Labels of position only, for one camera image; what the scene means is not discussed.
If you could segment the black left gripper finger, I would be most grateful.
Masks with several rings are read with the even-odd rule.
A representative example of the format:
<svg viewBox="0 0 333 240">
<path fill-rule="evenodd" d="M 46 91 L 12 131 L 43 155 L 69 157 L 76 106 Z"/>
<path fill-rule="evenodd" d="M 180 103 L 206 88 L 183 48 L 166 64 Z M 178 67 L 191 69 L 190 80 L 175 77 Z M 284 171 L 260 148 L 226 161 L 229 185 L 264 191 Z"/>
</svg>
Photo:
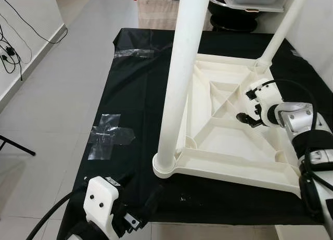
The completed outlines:
<svg viewBox="0 0 333 240">
<path fill-rule="evenodd" d="M 154 188 L 154 190 L 150 192 L 148 198 L 145 200 L 142 207 L 140 208 L 140 219 L 142 220 L 151 219 L 155 211 L 157 211 L 163 191 L 164 191 L 164 186 L 162 183 L 159 183 Z"/>
</svg>

